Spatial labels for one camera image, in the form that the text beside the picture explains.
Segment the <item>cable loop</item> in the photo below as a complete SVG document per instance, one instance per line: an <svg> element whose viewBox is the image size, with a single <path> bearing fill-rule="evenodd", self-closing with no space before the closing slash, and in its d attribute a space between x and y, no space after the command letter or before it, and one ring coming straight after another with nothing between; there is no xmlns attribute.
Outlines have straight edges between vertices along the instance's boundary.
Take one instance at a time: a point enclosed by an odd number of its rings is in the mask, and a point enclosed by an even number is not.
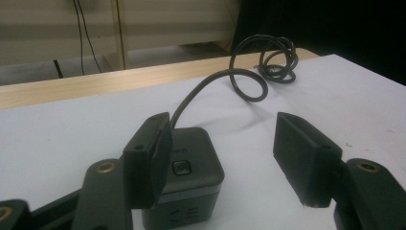
<svg viewBox="0 0 406 230"><path fill-rule="evenodd" d="M244 48L247 44L254 42L254 41L266 41L266 45L262 48L262 51L260 53L259 57L259 73L261 74L258 75L255 72L245 70L245 69L236 69L234 68L234 63L236 61L236 57L239 54L239 52ZM271 53L268 57L265 58L265 53L273 48L277 47L277 50ZM277 65L277 64L269 64L269 61L280 54L284 54L286 58L286 64L284 66L282 65ZM230 65L229 69L223 70L216 72L210 76L208 76L206 79L204 79L202 82L200 82L194 89L193 91L184 99L182 103L179 104L179 106L176 108L176 111L174 112L172 118L170 119L170 127L175 128L176 123L182 114L182 112L185 110L185 108L188 106L188 104L192 101L192 99L209 83L212 81L215 81L217 79L220 79L222 77L230 77L230 81L234 89L236 90L237 94L244 99L245 101L252 102L252 103L257 103L266 98L268 95L268 84L266 83L265 80L268 81L273 81L277 83L290 83L293 82L296 79L295 73L293 73L293 69L296 67L298 64L298 56L296 55L296 50L295 46L293 43L288 40L285 37L273 37L269 35L253 35L245 40L243 40L232 52L231 58L230 58ZM258 97L250 97L246 95L241 89L239 89L238 84L236 82L236 78L234 75L241 75L244 77L251 78L255 80L262 88L262 93Z"/></svg>

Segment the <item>black wire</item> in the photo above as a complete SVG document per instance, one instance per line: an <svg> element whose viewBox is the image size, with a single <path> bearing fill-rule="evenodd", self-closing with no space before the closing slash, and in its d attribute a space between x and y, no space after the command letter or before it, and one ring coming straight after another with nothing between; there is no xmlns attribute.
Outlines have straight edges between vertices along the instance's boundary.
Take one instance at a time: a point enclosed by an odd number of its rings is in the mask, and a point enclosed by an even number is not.
<svg viewBox="0 0 406 230"><path fill-rule="evenodd" d="M81 18L82 18L82 20L83 20L83 26L84 26L84 31L85 31L85 33L86 33L87 41L89 42L90 49L91 49L91 51L92 51L93 59L95 60L96 65L98 66L99 72L101 73L101 72L102 72L102 69L100 68L99 63L98 63L98 61L96 60L95 51L93 50L93 45L92 45L92 42L90 41L89 33L87 33L86 20L84 19L83 10L81 9L81 4L80 4L80 1L79 1L79 0L78 0L78 6L79 6L79 9L80 9Z"/></svg>
<svg viewBox="0 0 406 230"><path fill-rule="evenodd" d="M80 36L80 67L81 67L81 73L84 75L84 68L83 68L83 41L81 39L81 28L80 28L80 18L79 18L79 12L78 12L78 7L76 4L76 0L72 0L75 5L75 11L77 13L77 18L78 18L78 28L79 28L79 36Z"/></svg>
<svg viewBox="0 0 406 230"><path fill-rule="evenodd" d="M259 57L259 72L261 73L261 76L258 75L257 73L254 73L249 70L245 69L236 69L234 68L234 63L236 61L238 53L244 48L247 44L259 40L264 40L267 41L266 45L263 47L260 57ZM273 46L276 46L279 50L274 51L271 53L266 59L265 53L272 48ZM284 66L282 65L276 65L276 64L268 64L271 58L279 55L279 54L284 54L286 58L286 64ZM182 103L179 104L179 106L176 108L172 118L170 119L170 127L174 129L176 127L176 123L179 120L180 115L182 112L185 110L185 108L188 106L188 104L193 100L193 98L209 83L220 79L222 77L230 77L230 81L236 90L237 94L244 100L252 103L257 103L266 98L268 95L268 84L266 83L265 80L268 81L273 81L277 83L291 83L296 79L295 73L293 73L293 69L296 67L298 64L298 56L296 54L295 46L293 45L293 42L291 42L289 39L285 37L273 37L269 35L261 35L261 34L256 34L253 36L250 36L243 40L232 52L231 59L230 59L230 65L229 69L223 70L216 72L210 76L208 76L206 79L204 79L202 82L200 82L194 89L193 91L183 100ZM250 97L246 95L242 90L239 89L236 79L234 75L241 75L244 77L251 78L255 80L256 82L259 83L259 85L262 87L262 93L258 97Z"/></svg>

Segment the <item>white tabletop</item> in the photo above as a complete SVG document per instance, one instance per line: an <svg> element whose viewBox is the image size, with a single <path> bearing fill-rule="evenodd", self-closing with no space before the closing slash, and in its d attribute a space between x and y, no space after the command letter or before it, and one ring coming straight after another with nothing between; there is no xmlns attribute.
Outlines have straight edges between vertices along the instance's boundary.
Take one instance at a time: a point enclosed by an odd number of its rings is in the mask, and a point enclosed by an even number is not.
<svg viewBox="0 0 406 230"><path fill-rule="evenodd" d="M294 83L269 83L260 103L216 80L180 117L178 127L209 132L226 174L211 219L182 229L336 229L335 204L302 206L273 157L279 111L320 129L344 160L375 161L406 188L406 87L337 56L300 61L294 71ZM90 165L120 157L147 117L172 114L201 80L0 110L0 200L22 198L34 210L79 189ZM142 229L141 213L133 218Z"/></svg>

